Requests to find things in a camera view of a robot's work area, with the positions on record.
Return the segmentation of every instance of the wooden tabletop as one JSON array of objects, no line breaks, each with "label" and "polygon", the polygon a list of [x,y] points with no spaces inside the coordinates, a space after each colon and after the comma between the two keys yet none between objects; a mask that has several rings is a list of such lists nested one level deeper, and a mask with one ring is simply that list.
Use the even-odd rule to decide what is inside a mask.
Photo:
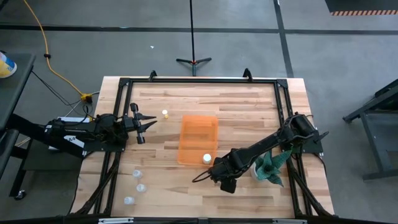
[{"label": "wooden tabletop", "polygon": [[[104,77],[96,114],[112,113],[120,77]],[[289,78],[293,111],[311,114],[304,80]],[[257,182],[246,172],[238,179],[235,194],[220,190],[220,184],[207,179],[192,183],[205,168],[177,162],[182,116],[185,114],[216,116],[218,155],[232,147],[248,147],[279,128],[274,87],[270,84],[237,83],[135,83],[131,102],[142,114],[156,116],[158,122],[145,133],[145,144],[137,144],[130,134],[122,153],[116,184],[112,216],[129,217],[220,217],[220,218],[292,218],[287,168],[281,168],[284,187]],[[165,119],[162,110],[168,110]],[[279,147],[274,148],[274,155]],[[83,161],[72,212],[78,210],[98,186],[104,153],[95,152]],[[303,155],[307,184],[326,210],[333,213],[325,171],[319,158]],[[143,176],[137,180],[134,169]],[[137,184],[147,191],[139,193]],[[300,208],[304,211],[298,188]],[[125,197],[134,197],[134,205],[125,205]]]}]

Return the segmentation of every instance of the translucent orange container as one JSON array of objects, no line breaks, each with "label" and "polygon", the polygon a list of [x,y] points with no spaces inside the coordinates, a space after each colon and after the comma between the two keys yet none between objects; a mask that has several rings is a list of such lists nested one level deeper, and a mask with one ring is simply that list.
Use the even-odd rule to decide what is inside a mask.
[{"label": "translucent orange container", "polygon": [[[178,163],[211,166],[217,156],[218,120],[215,116],[182,117]],[[203,156],[211,155],[210,165],[203,163]]]}]

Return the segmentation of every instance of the caster wheel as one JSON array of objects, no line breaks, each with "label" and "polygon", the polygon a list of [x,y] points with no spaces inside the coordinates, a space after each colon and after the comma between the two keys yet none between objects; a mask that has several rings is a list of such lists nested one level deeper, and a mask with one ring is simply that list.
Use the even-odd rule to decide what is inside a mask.
[{"label": "caster wheel", "polygon": [[15,200],[22,200],[26,196],[25,190],[20,190],[18,195],[14,197]]}]

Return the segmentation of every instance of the gray floor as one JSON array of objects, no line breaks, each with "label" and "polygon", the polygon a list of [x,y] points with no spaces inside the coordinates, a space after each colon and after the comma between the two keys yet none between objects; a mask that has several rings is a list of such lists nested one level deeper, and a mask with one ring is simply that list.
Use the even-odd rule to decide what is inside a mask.
[{"label": "gray floor", "polygon": [[[183,0],[30,0],[44,24],[75,26],[188,27],[188,1]],[[197,27],[276,28],[270,0],[194,0]],[[280,0],[287,29],[397,30],[398,16],[332,17],[324,1]],[[22,1],[10,1],[0,22],[35,24]],[[190,58],[188,33],[47,32],[52,65],[85,92],[99,90],[105,75],[190,75],[175,58]],[[278,34],[195,34],[197,58],[213,61],[200,76],[286,77]],[[363,182],[376,171],[361,122],[345,124],[344,115],[398,78],[397,36],[288,35],[295,77],[305,79],[315,124],[330,131],[323,140],[328,183],[335,213],[345,218],[398,222],[398,178]],[[77,94],[47,69],[40,32],[2,30],[0,48],[37,55],[35,71],[71,101]],[[40,111],[22,108],[36,105]],[[35,77],[30,77],[16,112],[37,123],[67,113]],[[75,192],[76,173],[29,173],[20,202],[7,197],[18,160],[11,160],[0,181],[0,218],[66,214]]]}]

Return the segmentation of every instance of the yellow cable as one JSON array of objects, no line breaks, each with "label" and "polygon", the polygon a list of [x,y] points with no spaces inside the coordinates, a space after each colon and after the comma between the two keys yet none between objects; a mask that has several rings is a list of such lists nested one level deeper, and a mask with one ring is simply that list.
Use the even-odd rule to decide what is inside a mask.
[{"label": "yellow cable", "polygon": [[[35,19],[36,19],[36,21],[37,21],[37,23],[38,23],[38,25],[39,25],[39,27],[40,27],[40,30],[42,31],[43,38],[44,38],[44,44],[45,44],[45,53],[46,53],[46,54],[49,54],[49,46],[47,45],[47,38],[45,38],[45,34],[44,34],[43,27],[42,27],[42,25],[41,25],[39,19],[37,18],[35,12],[32,10],[32,8],[31,8],[30,5],[27,3],[27,1],[24,0],[24,2],[25,2],[25,4],[26,4],[26,6],[29,8],[29,11],[30,11],[30,12],[32,13],[32,15],[35,17]],[[50,71],[51,71],[52,73],[54,73],[56,76],[58,76],[58,77],[60,77],[61,79],[63,79],[65,82],[69,83],[69,85],[71,85],[81,96],[86,96],[86,95],[87,95],[87,94],[82,93],[72,82],[70,82],[69,80],[67,80],[66,78],[64,78],[62,75],[60,75],[60,74],[58,74],[56,71],[54,71],[54,70],[52,69],[51,65],[50,65],[50,60],[49,60],[49,58],[46,57],[46,59],[47,59],[47,65],[49,66],[49,69],[50,69]]]}]

